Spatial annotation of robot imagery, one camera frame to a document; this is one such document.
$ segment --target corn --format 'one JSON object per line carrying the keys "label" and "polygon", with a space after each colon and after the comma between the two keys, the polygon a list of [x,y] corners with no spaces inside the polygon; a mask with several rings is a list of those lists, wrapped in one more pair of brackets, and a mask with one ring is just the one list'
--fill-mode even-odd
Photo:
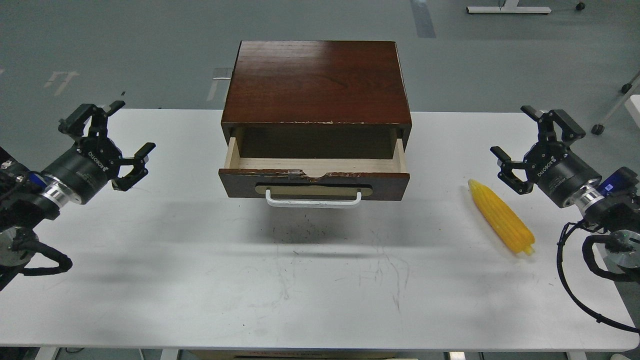
{"label": "corn", "polygon": [[502,242],[516,254],[521,251],[533,254],[531,244],[536,240],[518,215],[489,187],[473,179],[468,184],[476,206]]}

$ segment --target white handle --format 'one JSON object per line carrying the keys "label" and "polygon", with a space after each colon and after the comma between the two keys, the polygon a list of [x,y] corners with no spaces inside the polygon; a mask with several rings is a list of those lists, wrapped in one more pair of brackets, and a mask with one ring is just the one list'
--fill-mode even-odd
{"label": "white handle", "polygon": [[273,199],[271,197],[271,189],[267,189],[264,193],[267,198],[267,204],[276,208],[348,209],[355,208],[362,200],[360,190],[353,201]]}

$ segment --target wooden drawer cabinet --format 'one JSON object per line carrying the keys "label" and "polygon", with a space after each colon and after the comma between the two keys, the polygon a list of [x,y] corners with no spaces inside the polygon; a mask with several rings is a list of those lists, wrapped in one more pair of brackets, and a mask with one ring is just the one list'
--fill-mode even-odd
{"label": "wooden drawer cabinet", "polygon": [[243,41],[222,130],[229,197],[401,200],[411,116],[396,44]]}

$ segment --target metal stand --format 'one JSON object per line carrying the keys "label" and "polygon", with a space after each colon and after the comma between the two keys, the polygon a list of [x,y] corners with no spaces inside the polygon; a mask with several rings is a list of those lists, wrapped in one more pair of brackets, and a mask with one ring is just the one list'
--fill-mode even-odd
{"label": "metal stand", "polygon": [[634,76],[633,79],[631,79],[631,81],[627,84],[624,84],[622,86],[622,89],[620,90],[624,96],[622,98],[620,98],[620,100],[618,102],[616,102],[616,104],[613,106],[613,108],[611,110],[609,110],[609,112],[604,116],[604,119],[602,119],[602,121],[600,121],[599,123],[595,124],[592,128],[591,128],[591,133],[594,135],[600,135],[604,132],[604,124],[609,121],[609,119],[611,118],[611,115],[613,115],[613,113],[616,112],[616,110],[618,110],[618,108],[625,103],[625,101],[627,101],[629,99],[629,97],[631,97],[631,95],[633,95],[634,90],[636,88],[638,88],[638,85],[640,85],[640,81],[638,81],[638,78],[640,78],[640,71],[636,74],[636,76]]}
{"label": "metal stand", "polygon": [[520,0],[505,0],[503,6],[467,6],[467,13],[538,13],[549,14],[546,6],[518,6]]}

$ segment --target table leg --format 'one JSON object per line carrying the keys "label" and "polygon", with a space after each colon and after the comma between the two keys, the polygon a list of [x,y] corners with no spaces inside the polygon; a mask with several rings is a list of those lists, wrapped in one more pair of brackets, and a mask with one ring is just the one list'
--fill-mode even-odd
{"label": "table leg", "polygon": [[569,360],[587,360],[587,354],[584,351],[571,351],[566,353]]}
{"label": "table leg", "polygon": [[164,348],[162,349],[160,360],[176,360],[179,354],[180,350],[177,348]]}
{"label": "table leg", "polygon": [[58,347],[41,347],[35,360],[55,360],[59,349]]}

